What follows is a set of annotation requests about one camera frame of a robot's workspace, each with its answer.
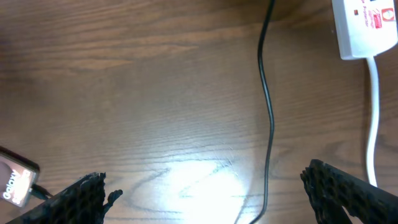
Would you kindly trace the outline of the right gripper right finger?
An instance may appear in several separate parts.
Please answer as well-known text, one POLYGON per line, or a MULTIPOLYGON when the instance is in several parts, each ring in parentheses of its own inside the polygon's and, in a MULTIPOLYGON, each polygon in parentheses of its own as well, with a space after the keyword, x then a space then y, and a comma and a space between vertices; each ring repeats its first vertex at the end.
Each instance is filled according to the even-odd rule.
POLYGON ((318 223, 397 224, 397 196, 321 160, 313 159, 300 175, 318 223))

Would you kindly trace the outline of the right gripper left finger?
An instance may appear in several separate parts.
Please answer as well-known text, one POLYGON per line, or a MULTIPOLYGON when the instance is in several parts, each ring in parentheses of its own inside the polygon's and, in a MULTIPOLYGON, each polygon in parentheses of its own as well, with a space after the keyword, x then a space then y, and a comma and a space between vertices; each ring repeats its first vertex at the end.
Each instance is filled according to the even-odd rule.
POLYGON ((7 224, 103 224, 122 190, 106 195, 105 173, 88 174, 7 224))

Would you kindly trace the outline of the bronze Galaxy smartphone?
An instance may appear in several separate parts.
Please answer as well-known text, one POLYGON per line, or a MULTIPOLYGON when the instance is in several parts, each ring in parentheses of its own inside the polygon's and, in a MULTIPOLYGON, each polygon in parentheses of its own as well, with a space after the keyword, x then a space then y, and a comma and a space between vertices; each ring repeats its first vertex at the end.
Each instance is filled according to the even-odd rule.
POLYGON ((23 208, 39 172, 38 164, 1 146, 1 199, 23 208))

